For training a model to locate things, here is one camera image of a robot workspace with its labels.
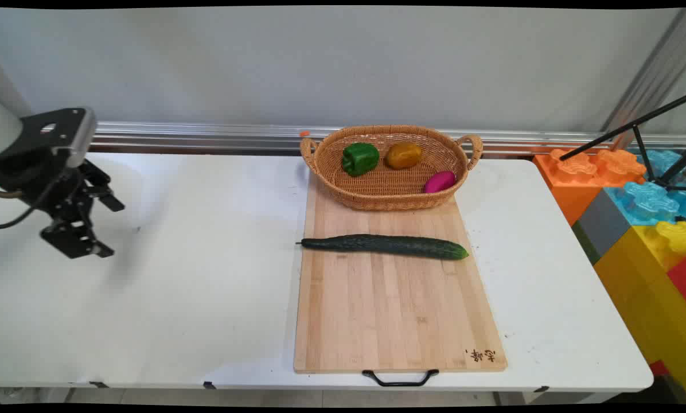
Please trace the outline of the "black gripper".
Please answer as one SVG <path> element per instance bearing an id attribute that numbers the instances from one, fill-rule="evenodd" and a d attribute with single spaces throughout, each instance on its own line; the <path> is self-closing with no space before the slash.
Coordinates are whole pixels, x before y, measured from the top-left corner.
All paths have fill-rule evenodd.
<path id="1" fill-rule="evenodd" d="M 85 159 L 79 169 L 68 167 L 68 154 L 23 154 L 0 157 L 0 188 L 16 192 L 28 208 L 9 223 L 21 223 L 39 210 L 52 217 L 40 232 L 42 240 L 70 259 L 88 255 L 113 256 L 115 251 L 100 241 L 89 215 L 60 215 L 73 201 L 83 182 L 83 193 L 96 198 L 109 210 L 119 212 L 125 204 L 110 188 L 111 178 L 93 162 Z"/>

